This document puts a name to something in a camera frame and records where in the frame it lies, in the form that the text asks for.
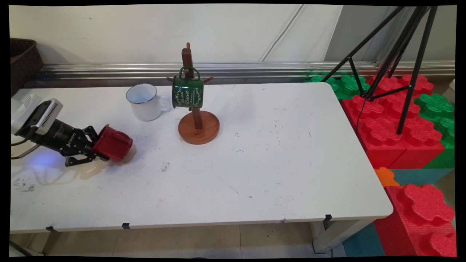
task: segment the wicker basket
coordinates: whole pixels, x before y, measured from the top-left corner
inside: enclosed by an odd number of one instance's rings
[[[36,42],[10,38],[11,96],[37,74],[44,65],[37,51]]]

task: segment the wooden mug holder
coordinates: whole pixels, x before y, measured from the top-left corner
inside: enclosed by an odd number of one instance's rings
[[[181,51],[183,66],[192,67],[192,55],[190,44]],[[194,72],[191,69],[184,70],[186,78],[194,78]],[[204,80],[204,83],[213,79],[213,76]],[[173,78],[167,77],[167,80],[173,82]],[[199,108],[190,108],[191,113],[185,115],[178,124],[180,136],[188,143],[193,145],[203,145],[212,141],[220,130],[220,121],[212,113],[201,111]]]

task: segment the red foam block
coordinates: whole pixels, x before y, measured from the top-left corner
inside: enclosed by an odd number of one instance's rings
[[[403,75],[403,77],[401,77],[398,82],[402,85],[402,86],[407,86],[410,84],[411,82],[411,75]],[[422,75],[418,75],[418,78],[416,79],[416,85],[414,86],[414,92],[412,94],[412,97],[414,98],[417,98],[419,97],[421,94],[428,94],[428,95],[431,95],[432,94],[432,89],[434,88],[434,84],[433,83],[429,83],[427,81],[427,77],[425,76],[422,76]]]
[[[456,256],[453,209],[432,185],[387,186],[393,213],[374,221],[385,255]]]
[[[373,76],[372,78],[368,79],[367,83],[372,85],[375,78],[376,78],[376,76]],[[374,95],[377,96],[377,95],[380,95],[380,94],[383,94],[383,93],[386,93],[388,91],[392,91],[392,90],[395,90],[395,89],[398,89],[398,88],[401,88],[401,87],[403,87],[403,85],[400,84],[398,79],[395,78],[394,76],[390,77],[390,78],[384,76],[384,77],[382,77],[382,79],[379,82],[379,85],[377,86],[376,90],[374,91]],[[377,98],[377,100],[379,102],[382,102],[388,96]]]
[[[445,150],[440,140],[442,133],[434,129],[434,124],[423,118],[406,119],[401,141],[406,151],[400,155],[389,169],[419,169]]]
[[[354,129],[363,103],[364,98],[360,96],[342,100],[343,111]],[[366,100],[356,132],[367,158],[375,169],[390,166],[406,151],[401,136],[395,133],[395,125],[385,118],[383,112],[384,107],[377,100]]]
[[[406,100],[406,94],[395,93],[388,95],[385,100],[381,102],[381,105],[384,107],[385,117],[397,124],[401,118],[401,112],[403,111],[404,101]],[[417,119],[420,118],[419,111],[421,108],[414,103],[414,99],[411,98],[410,105],[408,107],[408,113],[406,118],[408,119]]]
[[[363,107],[364,98],[360,96],[354,96],[352,99],[342,99],[343,111],[349,120],[351,126],[356,128],[356,122],[361,109]],[[384,107],[379,103],[378,100],[369,101],[366,100],[364,105],[364,111],[359,118],[359,127],[361,127],[367,119],[379,119],[384,118]]]

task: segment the red mug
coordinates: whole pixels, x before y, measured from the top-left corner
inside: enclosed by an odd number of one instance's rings
[[[101,153],[114,162],[120,162],[130,151],[133,139],[127,134],[116,131],[107,124],[99,134],[99,140],[92,150]]]

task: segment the mug rim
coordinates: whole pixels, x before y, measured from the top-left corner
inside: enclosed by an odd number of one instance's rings
[[[154,95],[151,99],[149,99],[149,100],[147,100],[147,101],[144,101],[144,102],[135,103],[135,102],[130,101],[130,100],[128,99],[128,92],[129,92],[131,89],[133,89],[134,87],[139,86],[139,85],[143,85],[143,84],[147,84],[147,85],[149,85],[149,86],[155,88],[155,95]],[[133,103],[133,104],[147,103],[147,102],[149,102],[150,100],[154,99],[154,97],[157,97],[157,87],[155,87],[154,85],[149,84],[149,83],[141,83],[141,84],[134,85],[134,86],[132,86],[130,89],[128,89],[128,91],[126,91],[126,100],[128,100],[128,102]]]

